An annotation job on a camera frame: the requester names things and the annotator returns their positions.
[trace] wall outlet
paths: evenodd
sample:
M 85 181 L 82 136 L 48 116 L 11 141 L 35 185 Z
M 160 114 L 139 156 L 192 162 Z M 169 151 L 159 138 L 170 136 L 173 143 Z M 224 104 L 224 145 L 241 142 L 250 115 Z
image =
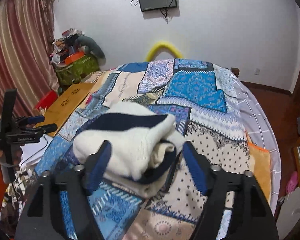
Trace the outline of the wall outlet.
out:
M 260 69 L 256 68 L 256 71 L 254 72 L 254 74 L 258 76 L 260 74 Z

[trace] green storage bin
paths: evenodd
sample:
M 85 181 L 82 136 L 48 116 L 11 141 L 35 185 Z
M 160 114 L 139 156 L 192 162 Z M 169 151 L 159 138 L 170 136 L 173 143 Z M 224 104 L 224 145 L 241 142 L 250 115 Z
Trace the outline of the green storage bin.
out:
M 91 72 L 100 71 L 98 60 L 92 55 L 84 55 L 70 65 L 56 69 L 61 86 L 69 86 L 80 81 Z

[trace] human hand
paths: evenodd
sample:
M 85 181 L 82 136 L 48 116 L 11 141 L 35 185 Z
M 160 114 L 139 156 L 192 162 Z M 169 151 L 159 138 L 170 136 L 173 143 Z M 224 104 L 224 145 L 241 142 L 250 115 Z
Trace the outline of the human hand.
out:
M 21 148 L 18 148 L 18 150 L 16 150 L 14 153 L 12 153 L 12 156 L 13 156 L 13 164 L 14 165 L 18 165 L 20 162 L 21 162 L 21 156 L 22 156 L 22 149 Z M 0 150 L 0 158 L 2 157 L 3 155 L 3 151 Z

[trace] curtain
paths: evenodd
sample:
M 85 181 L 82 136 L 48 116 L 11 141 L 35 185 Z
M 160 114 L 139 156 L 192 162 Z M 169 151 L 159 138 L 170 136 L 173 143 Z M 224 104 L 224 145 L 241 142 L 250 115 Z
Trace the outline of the curtain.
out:
M 0 115 L 4 92 L 17 88 L 15 116 L 30 116 L 58 79 L 53 50 L 52 0 L 0 0 Z

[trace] yellow arch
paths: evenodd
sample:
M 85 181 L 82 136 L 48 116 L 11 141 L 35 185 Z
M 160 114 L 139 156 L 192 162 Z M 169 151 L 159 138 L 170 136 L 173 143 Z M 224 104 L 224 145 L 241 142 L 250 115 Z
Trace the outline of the yellow arch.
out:
M 167 41 L 159 41 L 156 44 L 154 44 L 154 46 L 149 51 L 149 53 L 146 57 L 146 61 L 154 60 L 155 54 L 160 49 L 168 49 L 175 58 L 184 58 L 183 55 L 181 54 L 181 52 L 175 46 L 173 46 L 171 43 L 169 43 Z

